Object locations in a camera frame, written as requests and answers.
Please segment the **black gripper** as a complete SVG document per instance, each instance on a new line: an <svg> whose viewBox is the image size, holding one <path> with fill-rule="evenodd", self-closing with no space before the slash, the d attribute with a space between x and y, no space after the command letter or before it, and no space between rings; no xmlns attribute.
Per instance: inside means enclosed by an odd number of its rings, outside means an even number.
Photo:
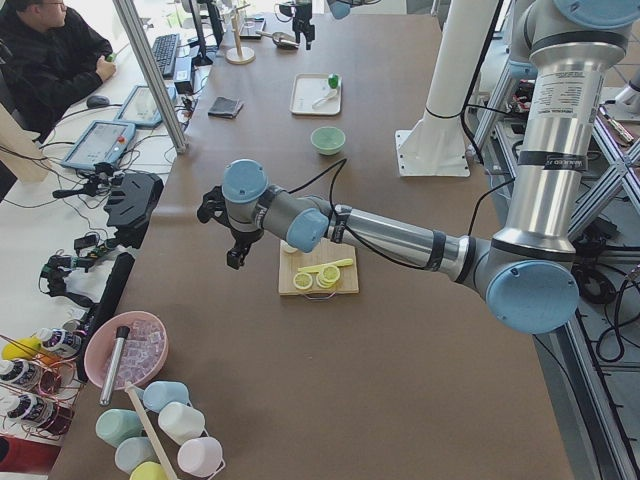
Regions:
<svg viewBox="0 0 640 480"><path fill-rule="evenodd" d="M292 29L295 35L295 41L300 43L300 38L304 37L306 50L311 50L311 43L315 39L315 26L311 24L311 19L294 17L292 20Z"/></svg>
<svg viewBox="0 0 640 480"><path fill-rule="evenodd" d="M240 269L244 265L244 256L247 256L251 246L263 237L264 231L240 231L232 228L231 234L234 246L226 253L226 263L232 269Z"/></svg>

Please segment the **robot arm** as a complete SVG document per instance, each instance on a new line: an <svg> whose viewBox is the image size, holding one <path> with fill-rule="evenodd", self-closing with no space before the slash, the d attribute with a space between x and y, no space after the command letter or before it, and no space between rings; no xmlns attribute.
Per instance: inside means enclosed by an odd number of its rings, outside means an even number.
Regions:
<svg viewBox="0 0 640 480"><path fill-rule="evenodd" d="M377 1L366 0L329 0L327 5L329 12L336 20L348 16L350 12L361 6L377 4ZM315 40L315 26L311 23L313 18L313 5L311 1L284 1L277 3L277 13L291 19L292 31L295 40L300 42L304 38L305 49L310 50Z"/></svg>
<svg viewBox="0 0 640 480"><path fill-rule="evenodd" d="M579 302L570 217L606 72L626 54L635 1L534 1L514 25L511 50L536 68L532 104L509 183L503 227L488 240L450 236L272 184L262 165L228 165L221 223L235 243L232 268L272 233L312 251L322 239L360 243L405 267L438 271L479 294L492 315L527 334L569 321Z"/></svg>

